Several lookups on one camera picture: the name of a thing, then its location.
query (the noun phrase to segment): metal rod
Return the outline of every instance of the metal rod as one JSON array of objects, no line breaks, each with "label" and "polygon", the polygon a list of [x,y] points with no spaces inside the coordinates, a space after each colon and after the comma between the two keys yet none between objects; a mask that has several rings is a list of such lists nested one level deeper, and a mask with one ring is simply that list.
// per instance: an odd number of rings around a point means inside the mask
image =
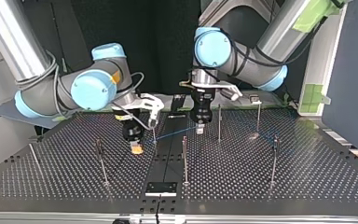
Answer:
[{"label": "metal rod", "polygon": [[261,113],[261,104],[258,105],[258,111],[257,111],[257,132],[259,132],[259,128],[260,128],[260,113]]},{"label": "metal rod", "polygon": [[36,153],[34,152],[34,146],[32,145],[32,143],[28,144],[28,146],[31,149],[32,155],[34,157],[34,160],[36,161],[36,165],[37,165],[37,167],[39,169],[39,172],[40,172],[40,174],[42,175],[42,178],[43,178],[42,167],[40,166],[39,159],[36,157]]},{"label": "metal rod", "polygon": [[184,136],[182,141],[182,147],[183,147],[183,159],[185,161],[185,186],[189,185],[188,182],[188,175],[187,175],[187,138]]},{"label": "metal rod", "polygon": [[221,137],[221,132],[222,132],[221,121],[222,121],[222,107],[219,105],[219,138],[218,138],[219,143],[222,140],[222,137]]},{"label": "metal rod", "polygon": [[277,163],[277,157],[278,157],[278,152],[280,150],[281,147],[281,142],[279,139],[279,136],[277,134],[274,135],[274,143],[273,143],[273,150],[274,150],[274,163],[272,165],[272,175],[271,175],[271,185],[270,188],[272,189],[275,185],[275,170],[276,170],[276,163]]},{"label": "metal rod", "polygon": [[96,149],[97,158],[101,163],[101,168],[103,169],[103,178],[104,178],[103,184],[108,186],[110,185],[110,183],[109,180],[107,179],[106,168],[103,163],[103,144],[101,138],[97,138],[95,143],[95,149]]},{"label": "metal rod", "polygon": [[30,143],[28,146],[29,146],[30,149],[31,149],[32,155],[33,155],[33,157],[34,157],[34,160],[35,160],[36,163],[39,165],[39,160],[37,159],[36,153],[34,152],[34,146],[32,145],[32,143]]},{"label": "metal rod", "polygon": [[101,166],[103,167],[103,177],[105,179],[104,184],[105,185],[109,185],[109,180],[107,179],[107,174],[106,174],[106,170],[103,164],[103,159],[101,159]]},{"label": "metal rod", "polygon": [[153,129],[153,143],[156,145],[157,144],[157,139],[156,139],[156,129]]},{"label": "metal rod", "polygon": [[272,175],[271,175],[271,183],[270,183],[270,188],[272,189],[275,185],[275,169],[276,169],[276,164],[277,164],[277,152],[276,150],[274,150],[274,163],[272,165]]}]

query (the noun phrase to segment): black curtain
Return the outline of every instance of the black curtain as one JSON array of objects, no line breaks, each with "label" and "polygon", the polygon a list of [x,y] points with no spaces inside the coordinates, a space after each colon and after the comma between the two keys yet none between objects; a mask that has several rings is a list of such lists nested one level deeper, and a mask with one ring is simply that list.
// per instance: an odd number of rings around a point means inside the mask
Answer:
[{"label": "black curtain", "polygon": [[191,68],[197,0],[72,0],[88,50],[117,42],[131,72],[142,71],[142,92],[174,94]]}]

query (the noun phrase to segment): blue wire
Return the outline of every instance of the blue wire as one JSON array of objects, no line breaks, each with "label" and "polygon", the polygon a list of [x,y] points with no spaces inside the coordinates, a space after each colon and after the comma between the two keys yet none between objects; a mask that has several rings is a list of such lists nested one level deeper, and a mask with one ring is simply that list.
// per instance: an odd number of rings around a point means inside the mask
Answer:
[{"label": "blue wire", "polygon": [[157,140],[160,140],[160,139],[162,139],[162,138],[169,137],[169,136],[172,136],[172,135],[174,135],[174,134],[182,133],[182,132],[185,132],[185,131],[188,131],[188,130],[192,130],[192,129],[195,129],[195,128],[197,128],[197,127],[194,126],[194,127],[191,127],[191,128],[186,128],[186,129],[183,129],[183,130],[174,132],[174,133],[168,133],[168,134],[162,135],[162,136],[160,136],[160,137],[157,137],[157,138],[156,138],[156,141],[157,141]]}]

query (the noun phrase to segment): metal frame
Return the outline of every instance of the metal frame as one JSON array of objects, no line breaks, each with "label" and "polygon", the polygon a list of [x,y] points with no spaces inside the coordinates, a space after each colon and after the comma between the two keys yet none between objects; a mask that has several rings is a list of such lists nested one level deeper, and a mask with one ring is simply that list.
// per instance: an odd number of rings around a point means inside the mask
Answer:
[{"label": "metal frame", "polygon": [[[162,132],[172,133],[187,127],[186,119],[167,119],[167,125]],[[62,122],[59,126],[46,134],[46,138],[51,137],[58,132],[63,126],[71,120]],[[326,144],[331,146],[335,152],[345,159],[358,170],[358,159],[355,155],[351,154],[349,150],[332,137],[326,134],[322,129],[316,131]],[[182,140],[186,132],[176,134],[172,137],[167,137],[158,143],[158,153],[166,154],[166,160],[162,158],[155,160],[152,163],[152,170],[149,173],[146,181],[164,181],[164,182],[178,182],[178,189],[182,188],[183,169],[184,165],[181,161],[170,162],[171,155],[174,157],[182,153]],[[29,152],[26,147],[17,155],[23,155]],[[5,170],[9,164],[2,163],[0,165],[0,172]],[[216,222],[230,222],[230,223],[257,223],[257,222],[342,222],[354,223],[358,221],[358,203],[341,203],[337,207],[336,203],[329,202],[293,202],[293,201],[270,201],[270,202],[203,202],[203,201],[188,201],[182,199],[182,191],[178,190],[175,198],[165,197],[143,197],[139,200],[120,202],[93,202],[93,201],[70,201],[70,200],[53,200],[41,201],[43,208],[37,208],[36,204],[30,201],[7,200],[5,206],[0,205],[0,219],[1,220],[48,220],[48,221],[112,221],[113,219],[129,219],[133,223],[155,222],[155,213],[158,211],[159,220],[161,222],[185,223],[216,223]]]},{"label": "metal frame", "polygon": [[199,19],[200,26],[213,26],[220,19],[222,19],[234,7],[251,7],[253,8],[264,20],[269,21],[271,16],[272,4],[274,12],[272,18],[275,18],[280,10],[279,5],[271,0],[218,0],[212,1],[205,9]]}]

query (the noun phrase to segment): white bracket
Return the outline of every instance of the white bracket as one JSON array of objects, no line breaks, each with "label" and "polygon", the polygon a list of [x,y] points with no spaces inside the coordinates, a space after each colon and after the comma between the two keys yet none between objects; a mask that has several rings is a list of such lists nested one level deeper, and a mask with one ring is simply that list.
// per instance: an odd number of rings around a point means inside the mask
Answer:
[{"label": "white bracket", "polygon": [[236,101],[238,98],[242,97],[242,92],[240,91],[240,89],[238,89],[238,87],[236,85],[233,85],[226,81],[219,81],[214,84],[203,84],[203,83],[192,82],[191,85],[194,87],[203,88],[203,89],[229,90],[233,93],[233,96],[231,97],[231,101]]},{"label": "white bracket", "polygon": [[330,105],[331,104],[331,99],[328,96],[322,95],[322,104]]},{"label": "white bracket", "polygon": [[[131,104],[122,105],[124,109],[146,109],[150,111],[149,127],[158,124],[158,113],[164,108],[162,101],[149,93],[142,93],[140,98],[136,98]],[[112,106],[114,110],[121,110],[119,107]]]}]

